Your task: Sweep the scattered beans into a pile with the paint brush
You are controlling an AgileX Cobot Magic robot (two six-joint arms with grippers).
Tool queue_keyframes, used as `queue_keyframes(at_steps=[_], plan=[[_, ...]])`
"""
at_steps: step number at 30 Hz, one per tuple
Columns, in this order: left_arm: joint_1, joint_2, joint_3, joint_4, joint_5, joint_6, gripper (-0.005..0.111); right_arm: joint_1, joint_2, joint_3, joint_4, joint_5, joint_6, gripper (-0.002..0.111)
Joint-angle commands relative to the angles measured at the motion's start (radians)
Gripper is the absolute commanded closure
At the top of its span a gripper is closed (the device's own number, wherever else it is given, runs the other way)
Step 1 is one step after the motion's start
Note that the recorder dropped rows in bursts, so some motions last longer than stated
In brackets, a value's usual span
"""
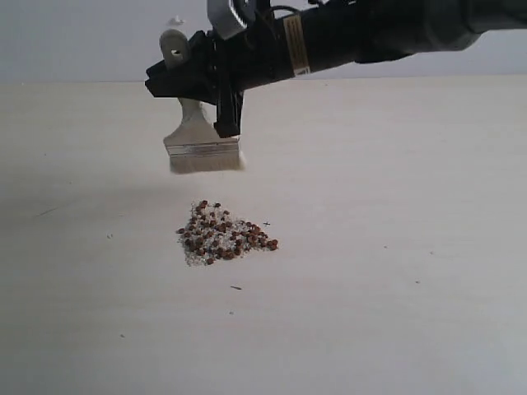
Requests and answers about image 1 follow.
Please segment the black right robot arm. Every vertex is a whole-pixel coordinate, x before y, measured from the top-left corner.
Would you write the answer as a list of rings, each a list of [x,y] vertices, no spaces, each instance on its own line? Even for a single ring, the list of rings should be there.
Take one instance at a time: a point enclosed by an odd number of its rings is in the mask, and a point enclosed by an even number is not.
[[[244,93],[349,63],[462,51],[482,34],[523,30],[523,1],[312,1],[304,10],[269,1],[211,1],[212,28],[189,40],[179,66],[157,63],[146,88],[156,98],[217,109],[220,137],[240,134]]]

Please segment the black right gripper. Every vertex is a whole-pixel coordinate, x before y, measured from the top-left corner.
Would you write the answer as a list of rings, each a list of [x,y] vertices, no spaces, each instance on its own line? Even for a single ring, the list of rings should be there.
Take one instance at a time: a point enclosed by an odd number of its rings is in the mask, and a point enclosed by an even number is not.
[[[244,32],[223,40],[211,26],[191,39],[191,60],[171,69],[160,61],[146,70],[153,97],[215,105],[220,138],[240,135],[244,91],[354,63],[360,53],[358,1],[318,2],[304,10],[256,2],[256,19]]]

